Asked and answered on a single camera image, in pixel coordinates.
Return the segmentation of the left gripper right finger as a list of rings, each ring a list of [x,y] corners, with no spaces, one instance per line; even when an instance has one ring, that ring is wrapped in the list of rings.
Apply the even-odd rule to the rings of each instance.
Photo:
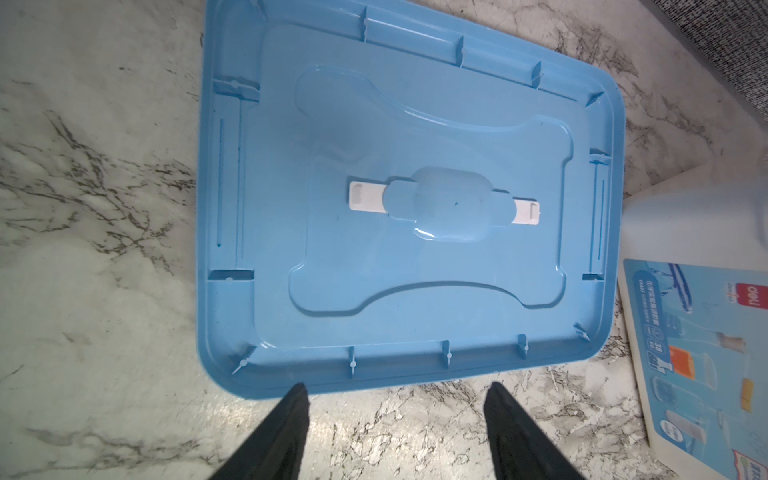
[[[501,383],[483,411],[496,479],[584,479]]]

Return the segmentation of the white plastic storage bin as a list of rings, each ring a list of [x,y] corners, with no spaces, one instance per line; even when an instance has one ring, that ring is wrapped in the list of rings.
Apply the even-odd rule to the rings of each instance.
[[[619,292],[652,452],[685,479],[767,475],[767,158],[624,204]]]

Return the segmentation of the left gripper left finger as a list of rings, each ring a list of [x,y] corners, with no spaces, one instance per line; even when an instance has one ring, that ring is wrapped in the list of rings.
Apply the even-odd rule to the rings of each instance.
[[[309,398],[295,384],[210,479],[297,479],[310,425]]]

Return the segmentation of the blue plastic bin lid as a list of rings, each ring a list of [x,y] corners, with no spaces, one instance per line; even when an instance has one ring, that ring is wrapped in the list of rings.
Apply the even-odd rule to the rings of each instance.
[[[610,74],[407,1],[210,1],[201,364],[247,399],[581,361],[613,323]]]

